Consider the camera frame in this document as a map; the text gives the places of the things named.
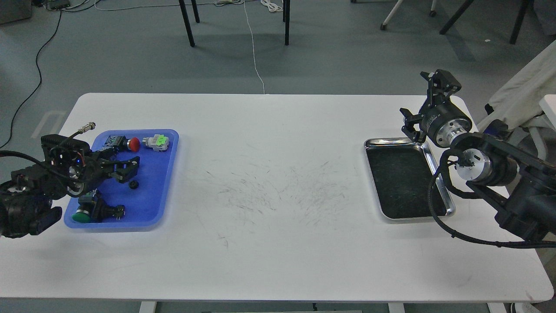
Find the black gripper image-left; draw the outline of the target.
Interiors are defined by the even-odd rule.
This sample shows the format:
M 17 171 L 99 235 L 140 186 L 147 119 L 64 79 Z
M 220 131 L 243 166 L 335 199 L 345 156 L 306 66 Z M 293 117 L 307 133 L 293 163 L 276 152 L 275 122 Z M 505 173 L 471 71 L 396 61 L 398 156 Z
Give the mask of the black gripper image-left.
M 117 160 L 115 147 L 93 151 L 87 142 L 62 135 L 44 135 L 41 147 L 48 168 L 41 192 L 51 198 L 83 196 L 97 189 L 105 176 L 126 183 L 139 171 L 140 158 Z

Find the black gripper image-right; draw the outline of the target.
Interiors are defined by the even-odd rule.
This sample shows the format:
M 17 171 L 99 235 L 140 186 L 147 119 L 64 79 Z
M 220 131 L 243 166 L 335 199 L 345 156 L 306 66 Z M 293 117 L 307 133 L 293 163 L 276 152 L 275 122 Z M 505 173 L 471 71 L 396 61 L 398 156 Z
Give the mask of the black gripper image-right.
M 446 103 L 451 95 L 461 91 L 461 83 L 447 70 L 421 71 L 427 81 L 426 100 L 418 114 L 400 108 L 404 125 L 402 132 L 414 143 L 423 144 L 426 137 L 439 148 L 449 148 L 460 133 L 471 131 L 472 122 L 457 106 Z

